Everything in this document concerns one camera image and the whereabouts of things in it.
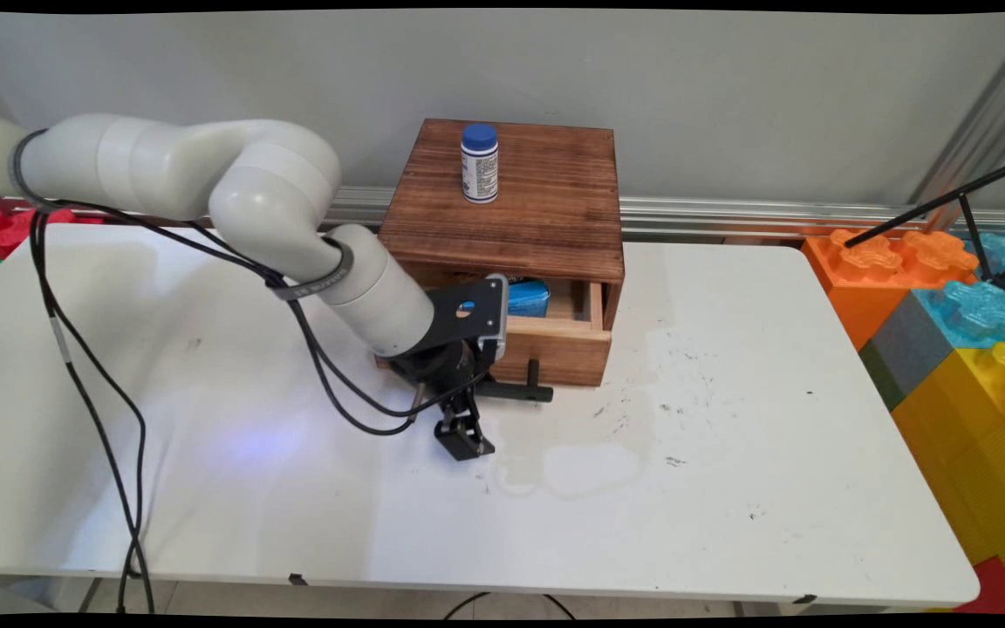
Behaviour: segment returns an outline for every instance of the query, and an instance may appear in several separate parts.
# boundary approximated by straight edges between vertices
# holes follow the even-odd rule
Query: blue bottle cap
[[[463,146],[469,151],[486,151],[498,143],[490,124],[469,124],[463,128]]]

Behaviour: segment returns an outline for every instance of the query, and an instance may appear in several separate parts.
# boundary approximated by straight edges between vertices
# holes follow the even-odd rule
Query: floor
[[[224,585],[216,582],[153,582],[157,612],[168,615],[441,619],[467,592],[404,592],[390,589]],[[102,580],[87,612],[114,612],[119,581]],[[723,601],[559,596],[578,619],[735,617]],[[141,582],[128,587],[128,612],[145,612]],[[567,619],[542,596],[492,593],[459,609],[452,619]]]

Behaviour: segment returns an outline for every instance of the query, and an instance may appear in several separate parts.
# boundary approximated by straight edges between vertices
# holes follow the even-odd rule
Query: white table
[[[289,310],[247,271],[132,227],[52,225],[48,242],[64,310],[149,422],[155,578],[917,607],[977,595],[796,250],[627,243],[603,386],[558,387],[546,406],[482,399],[498,452],[455,462],[435,410],[393,438],[340,418]],[[362,388],[408,405],[319,299],[305,307]],[[82,370],[133,484],[135,419]],[[0,267],[0,573],[116,576],[128,539],[23,245]]]

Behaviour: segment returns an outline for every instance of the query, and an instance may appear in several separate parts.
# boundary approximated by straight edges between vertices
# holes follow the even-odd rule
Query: bottle label
[[[498,195],[499,151],[494,147],[490,154],[475,156],[459,152],[463,163],[463,196],[469,202],[491,202]]]

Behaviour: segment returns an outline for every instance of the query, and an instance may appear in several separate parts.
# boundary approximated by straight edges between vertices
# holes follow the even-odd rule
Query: robotic arm
[[[0,195],[16,195],[5,166],[27,135],[0,119]],[[235,250],[298,283],[328,277],[343,248],[352,267],[318,294],[380,357],[405,353],[433,320],[424,290],[367,228],[318,227],[340,187],[340,159],[298,125],[271,120],[175,127],[120,116],[75,116],[25,146],[25,183],[71,199],[173,220],[207,208]]]
[[[0,195],[17,195],[8,164],[28,133],[0,119]],[[404,379],[445,393],[486,369],[506,342],[506,277],[478,286],[422,290],[367,228],[318,227],[341,183],[332,147],[298,125],[272,120],[176,127],[122,116],[75,116],[21,149],[25,188],[70,199],[189,221],[207,208],[235,250],[316,293]],[[454,317],[478,290],[474,316]],[[481,313],[479,303],[494,303]],[[451,315],[438,321],[438,307]],[[476,361],[486,345],[486,361]],[[513,390],[490,382],[501,396]],[[539,400],[552,390],[539,390]],[[436,438],[457,459],[493,452],[478,429],[474,387],[444,401]]]

